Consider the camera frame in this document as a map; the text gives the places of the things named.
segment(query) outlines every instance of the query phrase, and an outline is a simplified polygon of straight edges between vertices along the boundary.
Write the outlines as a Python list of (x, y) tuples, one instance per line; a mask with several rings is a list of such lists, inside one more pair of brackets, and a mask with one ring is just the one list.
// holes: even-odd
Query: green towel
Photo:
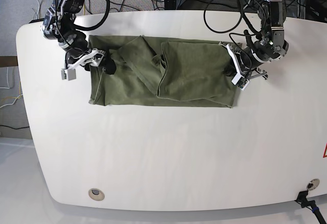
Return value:
[(236, 86), (223, 74), (230, 62), (219, 42), (134, 36), (90, 36), (110, 51), (114, 75), (91, 67), (91, 104), (171, 107), (233, 106)]

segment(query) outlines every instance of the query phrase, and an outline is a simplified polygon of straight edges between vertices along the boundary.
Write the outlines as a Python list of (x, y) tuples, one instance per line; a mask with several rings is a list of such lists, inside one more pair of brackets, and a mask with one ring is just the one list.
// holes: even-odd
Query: red warning label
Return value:
[(327, 144), (326, 144), (325, 152), (323, 153), (323, 157), (327, 158)]

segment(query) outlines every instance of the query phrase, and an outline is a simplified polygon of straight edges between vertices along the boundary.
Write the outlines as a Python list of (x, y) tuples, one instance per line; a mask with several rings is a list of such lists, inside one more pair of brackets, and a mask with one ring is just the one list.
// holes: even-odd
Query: white table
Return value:
[[(209, 12), (208, 22), (222, 30), (238, 16)], [(259, 28), (258, 17), (249, 18)], [(327, 193), (327, 25), (288, 18), (288, 55), (265, 64), (269, 79), (253, 80), (233, 109), (90, 105), (90, 74), (78, 68), (75, 81), (62, 81), (65, 53), (40, 25), (18, 31), (17, 55), (37, 155), (56, 201), (144, 211), (240, 208), (294, 200), (314, 178), (321, 183), (310, 196)], [(229, 40), (205, 27), (202, 11), (113, 13), (91, 34)], [(91, 188), (105, 199), (92, 200)]]

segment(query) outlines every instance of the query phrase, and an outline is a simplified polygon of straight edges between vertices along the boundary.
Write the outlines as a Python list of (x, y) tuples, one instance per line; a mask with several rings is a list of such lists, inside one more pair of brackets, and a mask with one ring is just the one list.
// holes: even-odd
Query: green cloth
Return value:
[(230, 61), (219, 42), (144, 36), (90, 36), (110, 51), (114, 75), (91, 67), (91, 104), (228, 107), (236, 86), (223, 74)]

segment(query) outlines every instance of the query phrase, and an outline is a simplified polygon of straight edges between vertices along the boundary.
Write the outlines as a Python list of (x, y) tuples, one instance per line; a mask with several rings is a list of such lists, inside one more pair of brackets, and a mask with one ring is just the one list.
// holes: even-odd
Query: folded fabric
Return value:
[(110, 52), (114, 75), (90, 67), (91, 104), (228, 107), (236, 87), (223, 70), (230, 61), (219, 42), (144, 36), (90, 36)]

